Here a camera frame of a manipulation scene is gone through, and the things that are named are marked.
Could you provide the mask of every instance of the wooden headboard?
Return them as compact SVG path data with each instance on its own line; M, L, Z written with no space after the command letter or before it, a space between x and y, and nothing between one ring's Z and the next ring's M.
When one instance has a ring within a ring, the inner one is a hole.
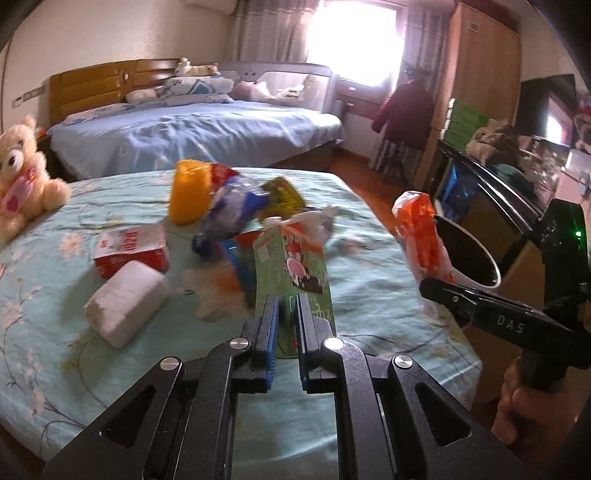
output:
M49 120L125 101L133 90L162 85L179 59L125 60L58 73L49 80Z

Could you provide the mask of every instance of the screw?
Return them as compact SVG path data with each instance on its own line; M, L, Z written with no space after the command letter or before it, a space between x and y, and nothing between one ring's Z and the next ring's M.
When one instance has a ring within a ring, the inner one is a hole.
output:
M403 370L407 370L412 367L413 359L410 358L408 355L398 355L394 358L394 363L398 368L402 368Z
M173 356L168 356L160 362L162 370L174 370L178 367L178 360Z
M345 342L339 337L328 337L324 340L324 346L328 350L340 350L345 346Z
M248 348L250 344L251 343L243 337L236 337L230 340L230 347L234 350L244 350L245 348Z

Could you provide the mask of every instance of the human hand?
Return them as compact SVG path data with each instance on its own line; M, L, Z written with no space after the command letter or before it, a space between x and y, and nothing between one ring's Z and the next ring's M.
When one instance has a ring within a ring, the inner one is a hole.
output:
M525 457L526 463L546 463L569 434L582 408L569 387L565 381L560 391L548 393L522 385L519 366L514 362L505 372L492 433L507 446L519 443L521 448L516 453ZM517 421L519 418L530 421L526 422L528 431L520 431L524 422Z

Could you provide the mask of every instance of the television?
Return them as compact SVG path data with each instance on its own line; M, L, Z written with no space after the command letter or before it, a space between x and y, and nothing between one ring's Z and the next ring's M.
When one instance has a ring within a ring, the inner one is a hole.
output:
M515 128L520 135L574 147L576 111L574 74L526 80L521 83Z

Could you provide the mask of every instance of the orange package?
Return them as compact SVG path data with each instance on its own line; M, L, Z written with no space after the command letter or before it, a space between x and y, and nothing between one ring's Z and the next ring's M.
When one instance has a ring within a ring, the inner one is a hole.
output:
M212 200L212 168L210 163L180 160L174 174L168 216L175 225L200 220Z
M417 283L426 277L454 282L452 263L437 233L429 195L405 192L394 203L398 239Z

